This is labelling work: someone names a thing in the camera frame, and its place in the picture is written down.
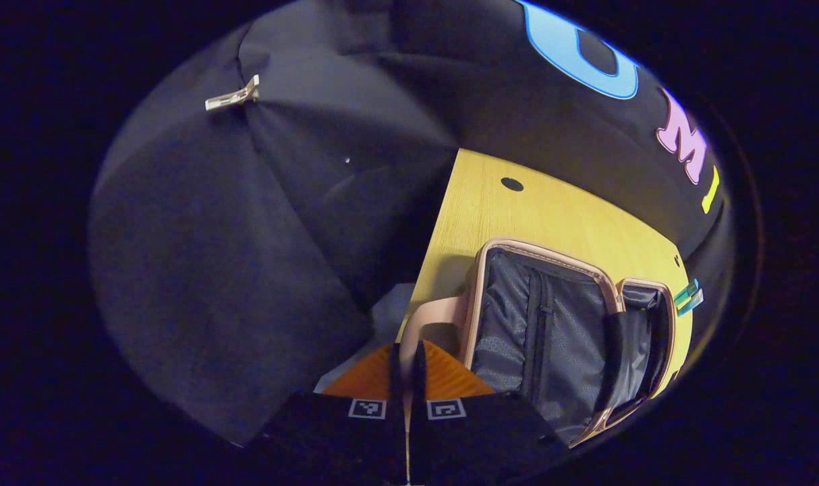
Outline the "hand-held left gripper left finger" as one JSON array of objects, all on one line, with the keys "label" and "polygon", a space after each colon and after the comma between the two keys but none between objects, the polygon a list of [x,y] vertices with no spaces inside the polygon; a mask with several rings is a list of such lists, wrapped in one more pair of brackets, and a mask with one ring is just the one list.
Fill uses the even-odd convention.
[{"label": "hand-held left gripper left finger", "polygon": [[373,391],[288,397],[247,445],[268,485],[404,485],[407,453],[403,384],[396,345],[350,373]]}]

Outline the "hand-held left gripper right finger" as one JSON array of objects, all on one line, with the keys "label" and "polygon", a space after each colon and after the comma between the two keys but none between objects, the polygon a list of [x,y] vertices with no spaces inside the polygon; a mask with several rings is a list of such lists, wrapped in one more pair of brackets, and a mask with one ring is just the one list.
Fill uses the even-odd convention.
[{"label": "hand-held left gripper right finger", "polygon": [[514,485],[564,461],[566,443],[523,395],[492,390],[427,341],[410,372],[410,484]]}]

